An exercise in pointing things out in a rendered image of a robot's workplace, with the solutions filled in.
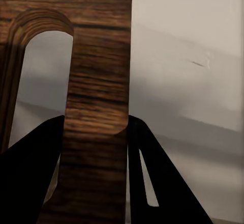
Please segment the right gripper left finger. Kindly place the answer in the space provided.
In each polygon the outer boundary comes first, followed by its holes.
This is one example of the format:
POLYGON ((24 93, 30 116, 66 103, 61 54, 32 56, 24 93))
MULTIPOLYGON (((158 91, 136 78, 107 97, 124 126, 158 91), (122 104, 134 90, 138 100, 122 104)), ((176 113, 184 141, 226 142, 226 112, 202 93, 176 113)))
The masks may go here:
POLYGON ((49 119, 0 155, 0 224, 36 224, 55 167, 65 116, 49 119))

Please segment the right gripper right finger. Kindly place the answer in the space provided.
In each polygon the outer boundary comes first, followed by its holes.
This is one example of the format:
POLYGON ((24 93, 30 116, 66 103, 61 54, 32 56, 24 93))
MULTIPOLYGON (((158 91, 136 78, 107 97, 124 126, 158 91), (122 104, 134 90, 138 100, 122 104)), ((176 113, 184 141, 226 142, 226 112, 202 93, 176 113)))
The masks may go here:
POLYGON ((147 124, 128 122, 131 224, 214 224, 147 124), (147 203, 139 149, 159 207, 147 203))

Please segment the cutting board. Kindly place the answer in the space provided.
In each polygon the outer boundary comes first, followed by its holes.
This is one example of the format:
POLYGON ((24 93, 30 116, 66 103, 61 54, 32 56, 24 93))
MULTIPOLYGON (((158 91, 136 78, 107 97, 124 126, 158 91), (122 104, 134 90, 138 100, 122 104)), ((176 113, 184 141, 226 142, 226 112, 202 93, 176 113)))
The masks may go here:
POLYGON ((132 0, 0 0, 0 155, 25 48, 73 37, 58 180, 36 224, 125 224, 132 0))

